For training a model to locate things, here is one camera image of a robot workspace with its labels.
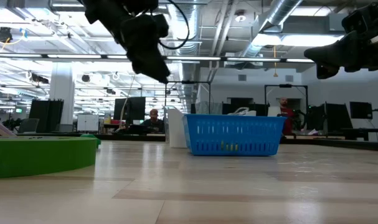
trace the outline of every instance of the blue plastic basket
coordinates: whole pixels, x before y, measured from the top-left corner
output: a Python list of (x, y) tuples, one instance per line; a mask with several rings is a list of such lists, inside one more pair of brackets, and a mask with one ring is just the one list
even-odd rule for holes
[(186, 114), (186, 144), (195, 156), (272, 156), (284, 117)]

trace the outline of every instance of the person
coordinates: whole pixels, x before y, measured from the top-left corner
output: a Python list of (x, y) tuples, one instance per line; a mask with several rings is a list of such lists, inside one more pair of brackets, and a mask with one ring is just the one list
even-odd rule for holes
[(287, 107), (288, 100), (285, 97), (280, 98), (280, 110), (281, 115), (284, 117), (287, 117), (287, 119), (284, 122), (284, 128), (283, 128), (283, 134), (284, 135), (290, 135), (293, 133), (293, 120), (294, 117), (294, 111), (292, 109), (289, 109)]
[(164, 121), (158, 119), (158, 110), (156, 109), (150, 111), (150, 119), (147, 119), (141, 125), (153, 129), (156, 133), (164, 132)]

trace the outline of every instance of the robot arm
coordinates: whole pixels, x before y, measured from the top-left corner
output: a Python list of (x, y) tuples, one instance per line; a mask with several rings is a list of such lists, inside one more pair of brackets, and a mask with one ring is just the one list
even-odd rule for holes
[(378, 70), (378, 2), (355, 10), (342, 21), (346, 35), (334, 44), (305, 50), (305, 57), (317, 64), (317, 77), (335, 76), (361, 68)]
[(168, 82), (170, 72), (158, 50), (159, 38), (168, 35), (168, 23), (162, 14), (150, 16), (144, 13), (155, 10), (158, 0), (78, 1), (85, 6), (88, 22), (93, 24), (99, 20), (115, 42), (126, 50), (135, 73), (161, 83)]

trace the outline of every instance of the white pillar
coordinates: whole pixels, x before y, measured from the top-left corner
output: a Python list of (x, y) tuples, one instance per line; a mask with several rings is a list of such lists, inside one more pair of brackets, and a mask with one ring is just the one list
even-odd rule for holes
[(61, 124), (72, 124), (74, 113), (75, 75), (72, 63), (53, 62), (50, 99), (64, 100)]

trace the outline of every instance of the green round base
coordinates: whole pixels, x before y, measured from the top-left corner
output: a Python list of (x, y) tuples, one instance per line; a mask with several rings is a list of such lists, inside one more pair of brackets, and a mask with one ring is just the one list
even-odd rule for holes
[(97, 140), (0, 137), (0, 178), (49, 174), (95, 164)]

